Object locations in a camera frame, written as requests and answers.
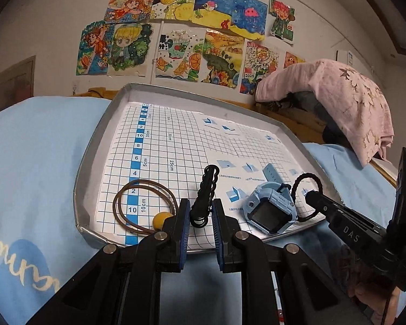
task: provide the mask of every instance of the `blue gripper pad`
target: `blue gripper pad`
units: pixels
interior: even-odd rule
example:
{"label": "blue gripper pad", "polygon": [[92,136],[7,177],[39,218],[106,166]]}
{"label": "blue gripper pad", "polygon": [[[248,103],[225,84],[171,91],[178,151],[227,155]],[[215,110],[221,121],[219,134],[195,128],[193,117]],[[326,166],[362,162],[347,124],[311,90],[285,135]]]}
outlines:
{"label": "blue gripper pad", "polygon": [[277,169],[272,164],[267,164],[263,169],[263,174],[268,182],[277,182],[283,184],[284,181],[281,176],[278,174]]}
{"label": "blue gripper pad", "polygon": [[184,269],[184,264],[186,261],[186,249],[188,247],[188,236],[189,236],[189,212],[191,210],[191,205],[189,200],[186,204],[186,211],[185,211],[185,218],[184,218],[184,227],[182,229],[182,236],[181,236],[181,251],[179,255],[179,268],[180,270]]}
{"label": "blue gripper pad", "polygon": [[215,239],[215,251],[217,253],[217,261],[220,266],[220,271],[224,271],[224,246],[221,243],[221,234],[220,234],[220,221],[217,216],[217,209],[215,208],[215,203],[212,202],[212,227],[213,227],[213,236]]}

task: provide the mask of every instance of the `metal screw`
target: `metal screw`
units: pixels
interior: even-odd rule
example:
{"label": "metal screw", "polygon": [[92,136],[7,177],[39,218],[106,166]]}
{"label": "metal screw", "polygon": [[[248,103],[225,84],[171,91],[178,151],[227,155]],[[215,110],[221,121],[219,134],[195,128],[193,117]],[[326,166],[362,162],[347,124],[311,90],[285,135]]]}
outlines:
{"label": "metal screw", "polygon": [[248,232],[238,231],[235,233],[235,236],[238,240],[246,240],[249,236]]}
{"label": "metal screw", "polygon": [[159,241],[165,240],[167,238],[167,236],[168,236],[167,232],[164,232],[164,231],[159,231],[159,232],[155,233],[155,239],[159,240]]}
{"label": "metal screw", "polygon": [[106,254],[113,254],[116,251],[117,247],[114,244],[107,244],[104,248],[103,251]]}
{"label": "metal screw", "polygon": [[296,244],[294,244],[294,243],[288,244],[288,245],[286,246],[286,249],[287,249],[287,251],[288,251],[289,253],[292,253],[292,254],[296,254],[296,253],[299,252],[299,247],[298,247]]}

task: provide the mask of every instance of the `metal tray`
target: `metal tray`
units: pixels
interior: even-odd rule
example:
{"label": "metal tray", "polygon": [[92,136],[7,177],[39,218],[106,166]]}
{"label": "metal tray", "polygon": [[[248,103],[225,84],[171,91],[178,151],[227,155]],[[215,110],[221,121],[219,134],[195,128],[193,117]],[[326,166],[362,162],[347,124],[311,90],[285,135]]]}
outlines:
{"label": "metal tray", "polygon": [[[270,131],[286,146],[305,172],[312,172],[321,179],[325,194],[334,201],[342,203],[340,195],[323,169],[299,139],[283,123],[254,111],[205,96],[161,86],[130,83],[118,92],[99,121],[86,148],[75,180],[75,223],[87,243],[94,248],[101,248],[108,243],[124,246],[110,241],[108,238],[92,230],[90,226],[95,218],[96,205],[109,148],[122,112],[128,102],[150,103],[187,111],[202,112],[208,116]],[[274,240],[292,233],[295,233],[295,231],[269,236],[264,240]]]}

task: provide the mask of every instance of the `turtle drawing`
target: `turtle drawing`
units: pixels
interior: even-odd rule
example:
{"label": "turtle drawing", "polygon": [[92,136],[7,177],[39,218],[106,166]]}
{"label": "turtle drawing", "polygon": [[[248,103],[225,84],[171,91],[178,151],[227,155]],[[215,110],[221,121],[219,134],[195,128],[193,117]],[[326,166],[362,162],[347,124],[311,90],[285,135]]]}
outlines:
{"label": "turtle drawing", "polygon": [[182,76],[182,75],[184,74],[184,72],[186,72],[186,70],[187,70],[188,68],[191,68],[191,67],[189,66],[189,64],[187,63],[187,61],[186,61],[186,60],[182,60],[182,62],[179,64],[178,68],[176,68],[176,69],[173,71],[173,73],[174,73],[174,75],[176,75],[176,76]]}
{"label": "turtle drawing", "polygon": [[167,70],[173,67],[171,64],[169,64],[166,60],[164,60],[162,57],[158,58],[156,60],[156,68],[163,71],[163,72],[167,72]]}

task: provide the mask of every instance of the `white wall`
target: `white wall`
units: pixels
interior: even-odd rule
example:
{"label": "white wall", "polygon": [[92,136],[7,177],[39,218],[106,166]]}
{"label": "white wall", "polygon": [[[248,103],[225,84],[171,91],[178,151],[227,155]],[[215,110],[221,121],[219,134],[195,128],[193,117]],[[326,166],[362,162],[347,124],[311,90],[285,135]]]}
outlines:
{"label": "white wall", "polygon": [[[0,15],[0,71],[29,56],[36,55],[35,95],[70,95],[91,86],[120,89],[129,82],[149,83],[150,77],[75,76],[81,30],[103,19],[109,0],[11,0]],[[373,65],[377,81],[383,79],[385,64],[379,50],[355,19],[336,0],[282,0],[295,7],[294,47],[273,37],[267,40],[289,49],[307,60],[335,59],[338,49],[352,50]],[[153,40],[159,31],[155,22]],[[156,47],[148,58],[153,59]],[[252,97],[236,89],[203,83],[156,79],[155,84],[177,89],[250,102]]]}
{"label": "white wall", "polygon": [[382,91],[394,126],[394,142],[388,149],[388,159],[398,167],[401,148],[406,147],[406,69],[389,64],[385,84]]}

